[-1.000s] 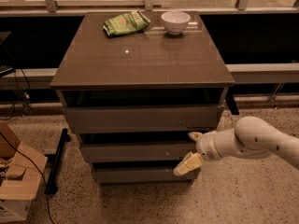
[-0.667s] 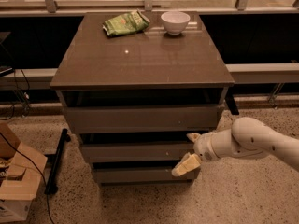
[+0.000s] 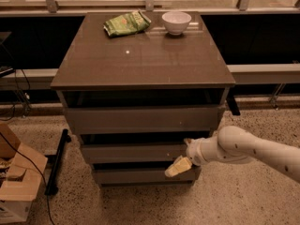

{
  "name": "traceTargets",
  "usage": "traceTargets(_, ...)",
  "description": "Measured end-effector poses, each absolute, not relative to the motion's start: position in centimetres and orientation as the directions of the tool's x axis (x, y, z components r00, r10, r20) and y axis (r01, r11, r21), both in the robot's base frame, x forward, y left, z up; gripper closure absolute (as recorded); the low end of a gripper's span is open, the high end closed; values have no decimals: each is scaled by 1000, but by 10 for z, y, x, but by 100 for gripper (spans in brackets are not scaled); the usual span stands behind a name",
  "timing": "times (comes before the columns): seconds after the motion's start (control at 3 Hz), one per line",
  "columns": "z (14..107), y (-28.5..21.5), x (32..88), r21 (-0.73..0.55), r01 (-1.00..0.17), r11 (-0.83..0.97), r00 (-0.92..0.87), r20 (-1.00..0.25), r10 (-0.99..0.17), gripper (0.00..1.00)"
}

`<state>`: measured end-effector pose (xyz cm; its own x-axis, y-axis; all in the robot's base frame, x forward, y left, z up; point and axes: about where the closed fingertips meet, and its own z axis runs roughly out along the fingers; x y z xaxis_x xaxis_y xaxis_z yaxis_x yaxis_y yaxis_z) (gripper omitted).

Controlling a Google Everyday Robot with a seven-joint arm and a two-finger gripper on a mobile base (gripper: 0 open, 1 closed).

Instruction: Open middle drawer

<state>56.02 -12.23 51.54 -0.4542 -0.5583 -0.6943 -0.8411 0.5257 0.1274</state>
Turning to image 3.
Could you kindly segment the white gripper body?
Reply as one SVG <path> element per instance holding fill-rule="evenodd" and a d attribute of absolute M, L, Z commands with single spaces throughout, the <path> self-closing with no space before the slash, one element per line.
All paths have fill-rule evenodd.
<path fill-rule="evenodd" d="M 204 159 L 201 148 L 204 138 L 191 139 L 191 144 L 187 145 L 186 154 L 191 162 L 196 166 L 201 166 L 207 163 Z"/>

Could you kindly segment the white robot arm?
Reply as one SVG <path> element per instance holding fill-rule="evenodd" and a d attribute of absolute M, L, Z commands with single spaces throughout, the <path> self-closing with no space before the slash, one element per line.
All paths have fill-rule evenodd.
<path fill-rule="evenodd" d="M 167 177 L 187 172 L 193 165 L 202 166 L 212 161 L 247 163 L 256 158 L 262 163 L 300 182 L 300 149 L 254 136 L 236 126 L 223 127 L 216 136 L 184 139 L 186 155 L 178 157 L 165 171 Z"/>

